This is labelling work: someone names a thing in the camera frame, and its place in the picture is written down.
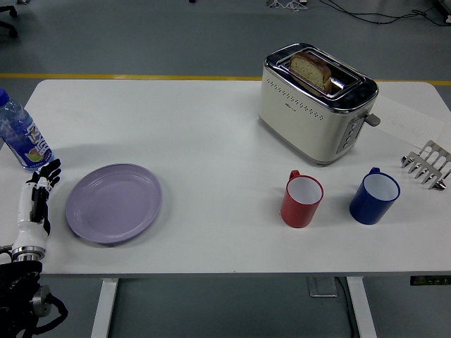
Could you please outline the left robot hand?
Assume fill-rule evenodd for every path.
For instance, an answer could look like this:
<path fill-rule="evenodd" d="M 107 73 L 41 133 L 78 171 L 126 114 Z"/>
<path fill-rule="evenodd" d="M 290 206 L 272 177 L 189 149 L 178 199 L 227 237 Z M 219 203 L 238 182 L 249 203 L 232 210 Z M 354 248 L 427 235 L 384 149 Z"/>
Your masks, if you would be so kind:
<path fill-rule="evenodd" d="M 44 258 L 51 229 L 48 200 L 60 174 L 61 161 L 57 158 L 33 172 L 23 185 L 18 207 L 18 237 L 12 247 L 15 260 Z"/>

